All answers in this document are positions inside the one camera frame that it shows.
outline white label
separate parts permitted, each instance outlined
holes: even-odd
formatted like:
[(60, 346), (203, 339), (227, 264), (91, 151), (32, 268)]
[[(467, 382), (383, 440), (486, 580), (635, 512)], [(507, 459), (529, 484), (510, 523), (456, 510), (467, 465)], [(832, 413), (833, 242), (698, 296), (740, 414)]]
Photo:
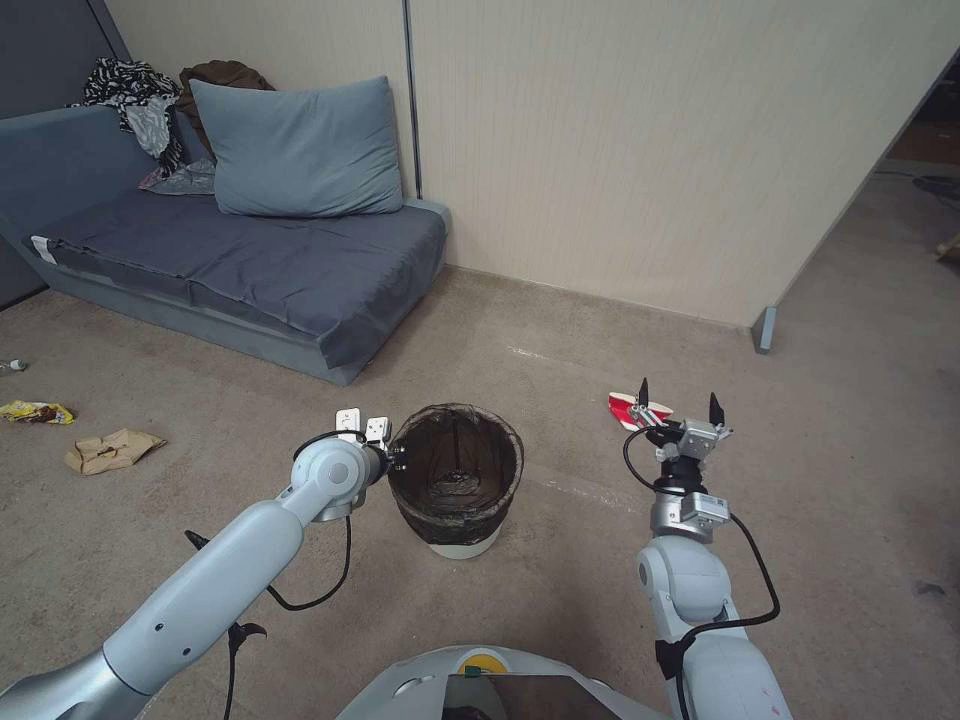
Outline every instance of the white label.
[(40, 257), (48, 263), (53, 265), (57, 264), (57, 261), (53, 259), (53, 255), (47, 250), (47, 243), (50, 242), (47, 238), (40, 235), (32, 235), (30, 239), (33, 241), (33, 246), (37, 249), (37, 252), (40, 253)]

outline blue pillow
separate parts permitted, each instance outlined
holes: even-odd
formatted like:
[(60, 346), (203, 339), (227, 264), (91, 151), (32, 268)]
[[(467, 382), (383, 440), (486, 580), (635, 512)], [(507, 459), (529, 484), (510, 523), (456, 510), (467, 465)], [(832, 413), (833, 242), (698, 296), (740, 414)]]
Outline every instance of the blue pillow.
[(231, 215), (336, 217), (403, 205), (387, 78), (270, 92), (191, 80)]

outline wall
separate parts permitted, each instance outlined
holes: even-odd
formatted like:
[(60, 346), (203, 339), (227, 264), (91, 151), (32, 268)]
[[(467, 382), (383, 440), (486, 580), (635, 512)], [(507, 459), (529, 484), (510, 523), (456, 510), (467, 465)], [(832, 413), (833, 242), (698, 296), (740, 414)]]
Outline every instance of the wall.
[(752, 324), (960, 43), (928, 0), (412, 0), (451, 263)]
[(131, 55), (173, 78), (208, 60), (240, 60), (278, 90), (386, 75), (404, 191), (414, 194), (400, 0), (107, 0), (107, 7)]

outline beige carpet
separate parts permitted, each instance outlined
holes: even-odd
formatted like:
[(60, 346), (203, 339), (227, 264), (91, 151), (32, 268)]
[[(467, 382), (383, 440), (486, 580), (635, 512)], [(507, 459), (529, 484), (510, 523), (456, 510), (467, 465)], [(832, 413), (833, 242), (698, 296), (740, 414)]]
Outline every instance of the beige carpet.
[[(708, 486), (773, 572), (782, 618), (751, 635), (794, 715), (952, 717), (960, 278), (929, 251), (956, 223), (906, 184), (874, 181), (782, 304), (767, 357), (745, 330), (462, 271), (345, 389), (53, 292), (4, 311), (0, 355), (33, 365), (0, 378), (0, 397), (62, 402), (77, 422), (0, 427), (0, 686), (96, 648), (190, 556), (183, 529), (214, 533), (275, 495), (290, 453), (338, 408), (402, 421), (459, 401), (502, 414), (527, 448), (500, 539), (443, 561), (375, 487), (332, 601), (287, 614), (263, 597), (245, 615), (270, 635), (240, 654), (234, 717), (330, 718), (386, 665), (465, 642), (561, 659), (665, 710), (633, 560), (650, 498), (605, 407), (648, 375), (681, 414), (704, 416), (717, 391), (736, 428)], [(63, 463), (72, 440), (121, 427), (169, 445), (95, 477)], [(640, 465), (655, 472), (652, 455)], [(285, 594), (332, 584), (342, 532), (309, 532), (277, 582)], [(735, 528), (715, 550), (741, 611), (766, 609)], [(226, 669), (221, 642), (147, 717), (220, 717)]]

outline trash can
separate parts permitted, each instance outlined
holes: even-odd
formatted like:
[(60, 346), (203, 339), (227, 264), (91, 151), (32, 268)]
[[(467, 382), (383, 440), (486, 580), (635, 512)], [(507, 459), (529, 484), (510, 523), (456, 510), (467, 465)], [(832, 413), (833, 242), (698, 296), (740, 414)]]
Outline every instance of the trash can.
[(391, 447), (400, 514), (432, 550), (463, 560), (493, 544), (523, 472), (523, 443), (503, 418), (473, 405), (430, 405)]

